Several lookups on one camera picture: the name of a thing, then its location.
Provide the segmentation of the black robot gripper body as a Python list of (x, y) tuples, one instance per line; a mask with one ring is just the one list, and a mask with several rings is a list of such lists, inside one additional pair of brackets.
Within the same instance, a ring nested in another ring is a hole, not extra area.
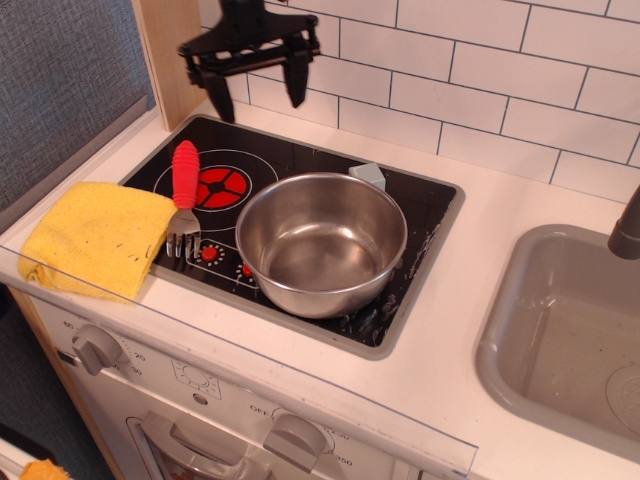
[(192, 74), (235, 75), (320, 54), (314, 15), (272, 13), (262, 1), (219, 5), (218, 23), (178, 48)]

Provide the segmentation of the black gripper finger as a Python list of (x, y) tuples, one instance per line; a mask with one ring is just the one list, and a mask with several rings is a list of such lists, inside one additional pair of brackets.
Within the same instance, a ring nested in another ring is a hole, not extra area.
[(306, 50), (289, 48), (282, 65), (286, 90), (294, 108), (298, 108), (306, 98), (309, 75), (309, 56)]
[(203, 82), (209, 99), (220, 118), (226, 123), (234, 123), (234, 106), (226, 79), (216, 73), (204, 72)]

